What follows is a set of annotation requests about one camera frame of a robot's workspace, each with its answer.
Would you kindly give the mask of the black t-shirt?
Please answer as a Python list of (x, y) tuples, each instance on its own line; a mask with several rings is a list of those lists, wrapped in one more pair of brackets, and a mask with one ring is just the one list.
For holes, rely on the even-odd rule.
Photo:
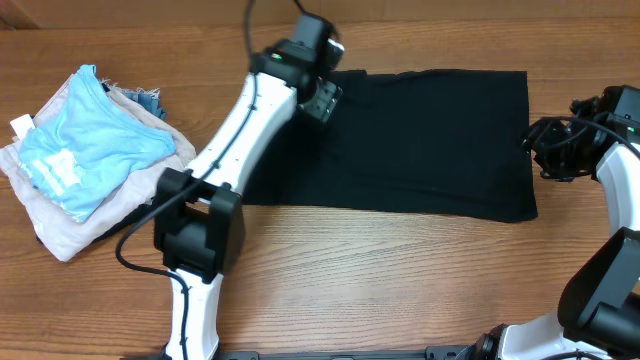
[(329, 121), (297, 114), (246, 187), (248, 205), (536, 218), (523, 71), (337, 72)]

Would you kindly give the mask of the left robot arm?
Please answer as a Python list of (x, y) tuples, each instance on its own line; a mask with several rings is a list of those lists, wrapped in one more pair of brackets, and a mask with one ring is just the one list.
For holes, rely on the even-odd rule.
[(344, 53), (326, 19), (305, 13), (294, 33), (253, 55), (238, 101), (186, 169), (161, 175), (154, 246), (172, 286), (164, 359), (212, 359), (221, 282), (245, 238), (243, 192), (275, 135), (291, 120), (323, 127), (341, 96), (329, 74)]

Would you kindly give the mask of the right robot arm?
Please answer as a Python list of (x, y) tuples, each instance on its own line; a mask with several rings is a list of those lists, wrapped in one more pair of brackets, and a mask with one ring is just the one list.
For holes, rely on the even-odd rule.
[(541, 176), (602, 185), (611, 237), (569, 280), (556, 312), (500, 325), (461, 359), (636, 359), (639, 356), (639, 90), (610, 86), (542, 117), (523, 136)]

